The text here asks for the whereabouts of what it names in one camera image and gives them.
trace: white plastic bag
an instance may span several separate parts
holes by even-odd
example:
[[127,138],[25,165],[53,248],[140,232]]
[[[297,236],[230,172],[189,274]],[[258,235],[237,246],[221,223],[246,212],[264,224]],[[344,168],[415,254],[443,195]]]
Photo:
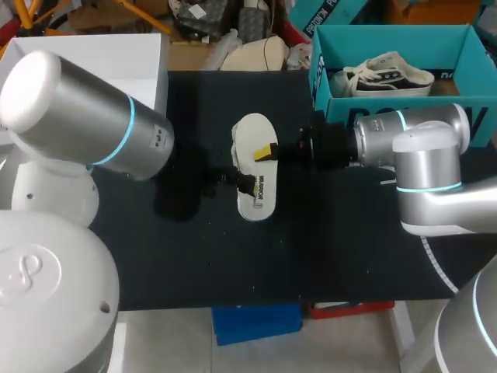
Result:
[[202,70],[215,71],[219,70],[224,62],[226,56],[234,51],[236,48],[242,46],[242,39],[238,38],[238,31],[231,29],[229,33],[224,35],[217,46],[210,53],[209,58],[205,61]]
[[290,49],[287,59],[288,70],[308,70],[311,65],[312,44],[298,44]]

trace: blue box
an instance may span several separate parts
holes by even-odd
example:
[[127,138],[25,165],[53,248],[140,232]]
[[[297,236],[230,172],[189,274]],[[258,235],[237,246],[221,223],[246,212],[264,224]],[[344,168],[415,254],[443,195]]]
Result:
[[356,18],[367,0],[297,0],[289,19],[308,37],[319,25],[348,25]]
[[[471,122],[471,146],[486,146],[497,127],[497,69],[472,26],[319,26],[309,83],[315,110],[353,126],[359,115],[459,103]],[[345,66],[397,51],[411,65],[453,78],[459,96],[334,98],[328,79]]]
[[217,345],[224,346],[298,332],[302,311],[299,305],[214,307],[212,320]]

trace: teal cardboard box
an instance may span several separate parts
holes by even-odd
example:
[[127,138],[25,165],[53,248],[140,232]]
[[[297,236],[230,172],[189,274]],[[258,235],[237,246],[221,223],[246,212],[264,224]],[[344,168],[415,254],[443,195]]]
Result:
[[348,25],[367,0],[297,0],[290,11],[290,21],[308,37],[319,25]]
[[[353,126],[359,116],[458,103],[471,123],[471,145],[486,146],[497,128],[497,69],[472,26],[319,26],[309,83],[315,110]],[[459,96],[334,98],[328,79],[345,66],[397,51],[436,78],[453,79]]]

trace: white box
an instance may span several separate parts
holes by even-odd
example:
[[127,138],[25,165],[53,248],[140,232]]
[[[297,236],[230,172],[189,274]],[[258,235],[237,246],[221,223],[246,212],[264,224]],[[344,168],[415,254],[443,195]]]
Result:
[[160,33],[12,39],[0,61],[0,88],[32,51],[51,51],[166,115],[169,38]]

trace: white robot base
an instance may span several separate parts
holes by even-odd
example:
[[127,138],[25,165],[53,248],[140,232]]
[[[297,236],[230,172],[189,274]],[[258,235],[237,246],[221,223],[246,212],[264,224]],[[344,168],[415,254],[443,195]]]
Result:
[[116,265],[94,233],[0,211],[0,371],[107,371],[118,305]]
[[0,169],[0,208],[46,211],[88,227],[99,192],[85,166],[33,157],[14,146]]

